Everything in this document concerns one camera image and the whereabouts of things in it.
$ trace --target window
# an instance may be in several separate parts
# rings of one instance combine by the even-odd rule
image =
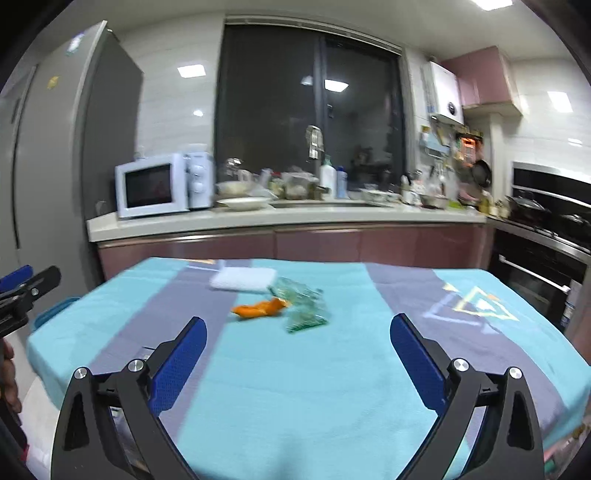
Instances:
[[[350,183],[397,183],[405,170],[398,56],[335,35],[227,26],[217,99],[218,162],[311,170],[306,127]]]

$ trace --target oven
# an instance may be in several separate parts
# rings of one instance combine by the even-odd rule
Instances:
[[[554,239],[543,238],[546,245],[539,244],[532,239],[540,234],[519,226],[509,227],[514,233],[495,231],[489,272],[564,332],[587,265],[559,251],[561,245]],[[523,238],[520,233],[530,238]]]

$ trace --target kitchen counter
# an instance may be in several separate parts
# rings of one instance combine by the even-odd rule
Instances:
[[[214,208],[195,212],[175,213],[121,220],[109,213],[87,221],[91,242],[179,232],[199,232],[229,228],[318,223],[485,223],[486,216],[472,210],[428,210],[410,205],[374,206],[294,206],[268,207],[251,212],[232,212]]]

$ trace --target white bottle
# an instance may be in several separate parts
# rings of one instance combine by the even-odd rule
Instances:
[[[322,194],[323,200],[333,200],[336,195],[336,170],[330,164],[330,155],[324,157],[324,165],[320,167],[320,186],[330,189]]]
[[[402,193],[402,202],[408,205],[413,204],[413,193],[410,191],[410,182],[406,175],[400,177],[400,192]]]

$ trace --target microwave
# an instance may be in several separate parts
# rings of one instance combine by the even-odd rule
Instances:
[[[207,152],[142,158],[115,167],[120,218],[209,208],[213,201],[213,158]]]

